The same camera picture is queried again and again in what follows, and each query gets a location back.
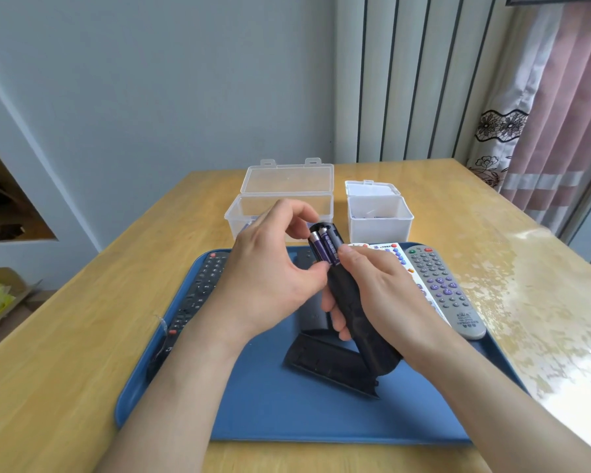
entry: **blue tray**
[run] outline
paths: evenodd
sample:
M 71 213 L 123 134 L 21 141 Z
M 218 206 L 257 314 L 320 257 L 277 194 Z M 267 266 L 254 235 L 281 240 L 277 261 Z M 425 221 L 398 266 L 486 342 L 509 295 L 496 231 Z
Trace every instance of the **blue tray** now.
M 417 243 L 403 243 L 402 247 L 413 245 Z M 287 250 L 294 259 L 302 248 L 307 247 Z M 184 279 L 164 316 L 168 324 L 208 254 L 195 261 Z M 283 366 L 297 334 L 296 319 L 291 315 L 244 348 L 221 400 L 213 440 L 408 445 L 470 442 L 440 393 L 404 361 L 394 372 L 379 377 L 380 400 Z M 147 364 L 163 336 L 158 328 L 118 397 L 115 419 L 119 427 L 147 388 Z M 470 343 L 525 390 L 490 334 Z M 343 345 L 355 349 L 352 342 Z

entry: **plastic box lid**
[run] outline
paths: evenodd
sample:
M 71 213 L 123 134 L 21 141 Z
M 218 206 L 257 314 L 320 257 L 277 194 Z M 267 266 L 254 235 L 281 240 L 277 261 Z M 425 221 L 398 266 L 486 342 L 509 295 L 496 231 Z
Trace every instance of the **plastic box lid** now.
M 346 196 L 371 196 L 371 195 L 397 195 L 400 196 L 400 191 L 387 182 L 374 182 L 370 180 L 365 181 L 346 181 Z
M 307 158 L 304 164 L 277 165 L 273 159 L 262 159 L 260 166 L 248 167 L 242 194 L 266 193 L 332 193 L 335 167 L 320 158 Z

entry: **pink curtain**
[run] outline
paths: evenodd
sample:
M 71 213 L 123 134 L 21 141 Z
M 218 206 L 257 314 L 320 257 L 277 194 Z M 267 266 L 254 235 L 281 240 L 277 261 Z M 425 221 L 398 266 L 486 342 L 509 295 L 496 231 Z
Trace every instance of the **pink curtain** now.
M 591 2 L 566 4 L 501 194 L 556 231 L 591 165 Z

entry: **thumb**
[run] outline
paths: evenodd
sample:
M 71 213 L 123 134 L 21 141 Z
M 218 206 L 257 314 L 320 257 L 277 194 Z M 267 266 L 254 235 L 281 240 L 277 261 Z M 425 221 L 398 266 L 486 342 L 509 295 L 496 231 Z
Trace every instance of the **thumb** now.
M 306 279 L 305 285 L 309 297 L 313 297 L 324 288 L 328 280 L 326 274 L 330 267 L 328 262 L 316 262 L 307 270 L 302 271 L 302 276 Z
M 365 255 L 358 253 L 347 244 L 340 245 L 338 253 L 339 261 L 359 286 L 368 285 L 379 273 Z

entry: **floral pattern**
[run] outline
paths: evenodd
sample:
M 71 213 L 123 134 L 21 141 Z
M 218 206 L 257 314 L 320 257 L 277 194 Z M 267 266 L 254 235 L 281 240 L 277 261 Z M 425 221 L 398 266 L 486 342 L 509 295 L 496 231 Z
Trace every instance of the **floral pattern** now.
M 490 141 L 491 139 L 500 142 L 512 141 L 521 136 L 527 120 L 528 114 L 521 110 L 512 110 L 507 114 L 488 110 L 481 114 L 475 132 L 475 139 L 480 142 Z
M 482 156 L 475 161 L 475 166 L 472 166 L 469 169 L 490 187 L 495 188 L 504 180 L 505 173 L 508 171 L 508 167 L 501 171 L 497 171 L 498 165 L 499 158 L 496 156 Z

